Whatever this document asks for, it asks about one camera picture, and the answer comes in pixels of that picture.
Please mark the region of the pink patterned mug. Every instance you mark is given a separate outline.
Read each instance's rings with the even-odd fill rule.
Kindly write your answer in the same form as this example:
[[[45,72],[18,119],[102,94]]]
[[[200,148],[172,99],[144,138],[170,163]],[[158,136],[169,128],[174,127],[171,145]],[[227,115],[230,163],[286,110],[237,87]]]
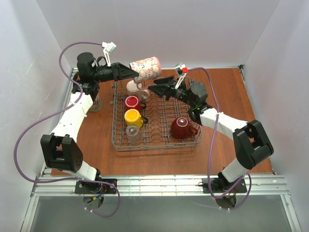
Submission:
[[[139,74],[134,77],[134,83],[138,89],[144,89],[142,83],[159,78],[162,74],[161,64],[157,57],[145,58],[129,64],[130,68]]]

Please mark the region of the tall cream decorated mug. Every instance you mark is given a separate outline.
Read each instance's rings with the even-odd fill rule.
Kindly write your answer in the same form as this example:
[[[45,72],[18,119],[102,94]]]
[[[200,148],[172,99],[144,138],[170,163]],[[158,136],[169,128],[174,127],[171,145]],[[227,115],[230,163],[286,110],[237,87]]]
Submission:
[[[95,100],[94,100],[94,102],[93,102],[93,105],[90,108],[90,110],[92,112],[98,112],[101,108],[102,108],[102,103],[101,103],[100,95],[98,93],[96,98],[95,98]]]

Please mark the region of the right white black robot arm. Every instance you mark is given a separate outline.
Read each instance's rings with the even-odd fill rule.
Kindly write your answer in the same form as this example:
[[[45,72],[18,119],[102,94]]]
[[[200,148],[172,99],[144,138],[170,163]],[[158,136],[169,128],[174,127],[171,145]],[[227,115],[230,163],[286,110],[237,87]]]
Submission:
[[[206,87],[194,82],[189,88],[185,83],[176,86],[174,77],[155,80],[148,89],[158,97],[173,97],[189,106],[191,120],[201,126],[213,128],[234,142],[236,157],[211,181],[216,189],[227,190],[245,173],[274,153],[274,148],[260,121],[238,120],[219,113],[206,102]]]

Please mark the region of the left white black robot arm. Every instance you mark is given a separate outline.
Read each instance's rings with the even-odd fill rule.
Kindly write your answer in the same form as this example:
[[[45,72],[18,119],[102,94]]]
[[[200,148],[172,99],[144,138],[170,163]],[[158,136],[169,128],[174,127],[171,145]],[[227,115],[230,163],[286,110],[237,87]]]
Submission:
[[[94,58],[90,52],[78,55],[78,72],[73,78],[75,83],[70,95],[69,109],[64,112],[51,133],[41,137],[47,167],[90,181],[94,181],[99,172],[84,161],[76,142],[82,122],[98,95],[99,83],[125,80],[139,75],[119,62],[102,66],[99,61],[100,59]]]

